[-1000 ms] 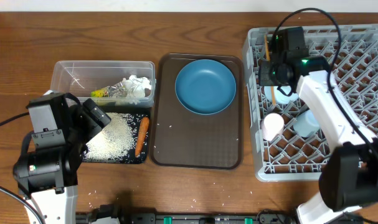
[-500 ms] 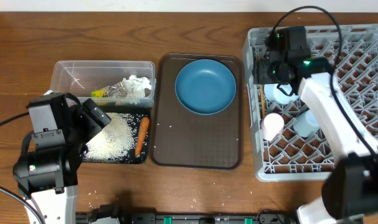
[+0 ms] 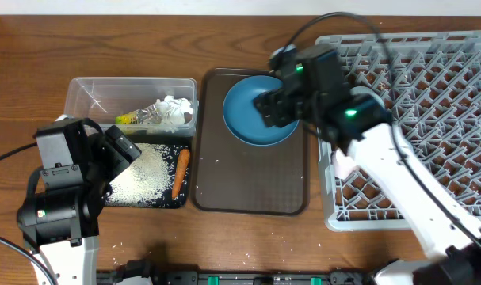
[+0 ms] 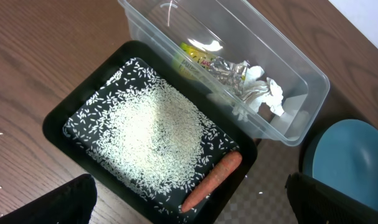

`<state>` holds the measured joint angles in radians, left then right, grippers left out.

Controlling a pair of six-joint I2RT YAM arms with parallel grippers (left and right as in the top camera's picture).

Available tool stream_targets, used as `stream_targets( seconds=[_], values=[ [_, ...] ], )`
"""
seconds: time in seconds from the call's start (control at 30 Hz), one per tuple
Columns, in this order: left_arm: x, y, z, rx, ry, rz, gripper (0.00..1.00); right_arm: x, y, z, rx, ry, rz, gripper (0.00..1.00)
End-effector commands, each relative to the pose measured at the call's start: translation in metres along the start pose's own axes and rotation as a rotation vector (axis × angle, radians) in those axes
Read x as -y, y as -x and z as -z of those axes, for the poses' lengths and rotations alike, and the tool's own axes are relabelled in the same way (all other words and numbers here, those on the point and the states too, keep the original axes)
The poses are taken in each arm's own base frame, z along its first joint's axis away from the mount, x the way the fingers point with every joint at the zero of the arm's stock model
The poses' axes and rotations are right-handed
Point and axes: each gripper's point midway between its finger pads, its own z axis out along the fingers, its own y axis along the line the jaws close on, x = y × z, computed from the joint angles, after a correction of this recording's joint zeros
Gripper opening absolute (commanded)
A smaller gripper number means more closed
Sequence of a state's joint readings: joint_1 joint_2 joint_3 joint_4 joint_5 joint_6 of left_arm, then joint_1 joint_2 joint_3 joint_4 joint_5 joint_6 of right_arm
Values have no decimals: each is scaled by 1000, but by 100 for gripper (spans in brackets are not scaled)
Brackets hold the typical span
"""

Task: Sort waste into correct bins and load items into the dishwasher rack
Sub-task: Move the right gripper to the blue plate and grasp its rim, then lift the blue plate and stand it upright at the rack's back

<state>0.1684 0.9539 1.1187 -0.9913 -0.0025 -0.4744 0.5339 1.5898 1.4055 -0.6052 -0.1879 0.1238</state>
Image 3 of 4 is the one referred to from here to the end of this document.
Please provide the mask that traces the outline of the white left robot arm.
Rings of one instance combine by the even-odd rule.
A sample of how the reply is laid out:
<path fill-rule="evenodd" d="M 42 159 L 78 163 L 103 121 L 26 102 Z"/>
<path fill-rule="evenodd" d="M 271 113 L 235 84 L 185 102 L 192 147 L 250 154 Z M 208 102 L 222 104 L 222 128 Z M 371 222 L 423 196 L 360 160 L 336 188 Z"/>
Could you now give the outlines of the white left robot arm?
<path fill-rule="evenodd" d="M 98 217 L 110 186 L 140 155 L 117 126 L 63 117 L 34 138 L 41 168 L 29 178 L 17 224 L 40 284 L 97 282 Z"/>

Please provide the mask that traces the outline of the white tissue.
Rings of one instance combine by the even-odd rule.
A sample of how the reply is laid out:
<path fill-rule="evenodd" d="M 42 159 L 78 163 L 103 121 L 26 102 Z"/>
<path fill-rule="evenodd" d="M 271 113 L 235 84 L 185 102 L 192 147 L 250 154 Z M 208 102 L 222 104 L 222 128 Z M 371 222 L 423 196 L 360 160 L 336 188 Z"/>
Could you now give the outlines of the white tissue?
<path fill-rule="evenodd" d="M 193 103 L 186 98 L 166 96 L 152 105 L 155 123 L 161 125 L 164 131 L 175 132 L 193 118 Z"/>

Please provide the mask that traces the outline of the pink cup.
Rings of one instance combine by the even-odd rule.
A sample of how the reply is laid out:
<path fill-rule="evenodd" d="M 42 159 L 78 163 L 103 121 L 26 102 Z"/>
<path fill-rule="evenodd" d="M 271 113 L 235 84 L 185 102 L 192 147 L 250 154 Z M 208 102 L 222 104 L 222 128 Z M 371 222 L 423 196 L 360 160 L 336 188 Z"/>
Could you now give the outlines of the pink cup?
<path fill-rule="evenodd" d="M 332 165 L 334 167 L 334 175 L 344 180 L 351 173 L 360 169 L 360 166 L 355 160 L 356 151 L 349 150 L 346 154 L 339 148 L 336 149 L 332 155 Z"/>

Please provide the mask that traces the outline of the white rice heap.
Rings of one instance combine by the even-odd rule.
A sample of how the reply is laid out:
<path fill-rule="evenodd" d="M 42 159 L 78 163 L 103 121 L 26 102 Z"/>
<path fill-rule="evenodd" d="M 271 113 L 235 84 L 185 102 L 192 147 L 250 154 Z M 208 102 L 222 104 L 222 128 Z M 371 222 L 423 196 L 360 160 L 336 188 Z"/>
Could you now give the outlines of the white rice heap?
<path fill-rule="evenodd" d="M 169 207 L 182 146 L 137 143 L 142 154 L 111 183 L 110 207 Z"/>

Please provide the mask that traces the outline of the dark blue plate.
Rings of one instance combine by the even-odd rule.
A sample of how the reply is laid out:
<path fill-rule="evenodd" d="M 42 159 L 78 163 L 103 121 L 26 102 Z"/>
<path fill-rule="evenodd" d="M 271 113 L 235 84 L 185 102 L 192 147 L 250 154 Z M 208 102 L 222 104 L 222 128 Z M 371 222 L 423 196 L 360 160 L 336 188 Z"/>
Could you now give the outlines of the dark blue plate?
<path fill-rule="evenodd" d="M 223 120 L 237 139 L 252 146 L 272 146 L 286 140 L 297 129 L 294 121 L 285 127 L 267 127 L 253 99 L 282 87 L 282 81 L 267 75 L 244 78 L 233 85 L 223 101 Z"/>

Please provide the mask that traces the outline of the light blue bowl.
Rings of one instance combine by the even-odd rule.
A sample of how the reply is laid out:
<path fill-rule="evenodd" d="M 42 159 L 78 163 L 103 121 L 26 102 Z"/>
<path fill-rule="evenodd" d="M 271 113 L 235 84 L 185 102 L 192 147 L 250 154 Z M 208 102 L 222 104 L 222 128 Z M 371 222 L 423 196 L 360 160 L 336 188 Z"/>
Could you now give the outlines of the light blue bowl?
<path fill-rule="evenodd" d="M 385 107 L 383 99 L 369 87 L 355 86 L 350 90 L 350 94 L 353 96 L 369 95 L 373 99 L 375 99 L 383 108 Z"/>

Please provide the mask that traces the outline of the orange carrot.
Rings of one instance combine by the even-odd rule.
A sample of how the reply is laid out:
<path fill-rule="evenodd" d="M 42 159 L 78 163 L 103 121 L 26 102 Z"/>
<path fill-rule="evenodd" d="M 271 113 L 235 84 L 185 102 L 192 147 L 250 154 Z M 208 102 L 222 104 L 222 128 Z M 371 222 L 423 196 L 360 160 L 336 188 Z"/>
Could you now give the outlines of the orange carrot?
<path fill-rule="evenodd" d="M 174 175 L 174 184 L 173 184 L 172 193 L 171 193 L 173 200 L 177 199 L 177 197 L 179 196 L 181 186 L 185 179 L 185 172 L 189 165 L 190 156 L 191 156 L 190 150 L 187 148 L 182 149 L 178 156 L 178 161 L 177 161 L 175 175 Z"/>

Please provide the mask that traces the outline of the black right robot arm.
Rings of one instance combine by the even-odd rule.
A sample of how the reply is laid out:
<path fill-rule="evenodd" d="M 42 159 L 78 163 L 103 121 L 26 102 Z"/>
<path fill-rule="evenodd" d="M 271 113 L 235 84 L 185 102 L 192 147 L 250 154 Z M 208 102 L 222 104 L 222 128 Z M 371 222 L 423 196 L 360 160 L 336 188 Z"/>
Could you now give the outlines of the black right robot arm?
<path fill-rule="evenodd" d="M 265 125 L 313 124 L 336 150 L 335 171 L 366 172 L 409 224 L 425 259 L 397 260 L 370 284 L 481 284 L 481 221 L 464 210 L 415 156 L 400 127 L 369 88 L 344 79 L 337 51 L 283 47 L 269 60 L 280 88 L 253 101 Z"/>

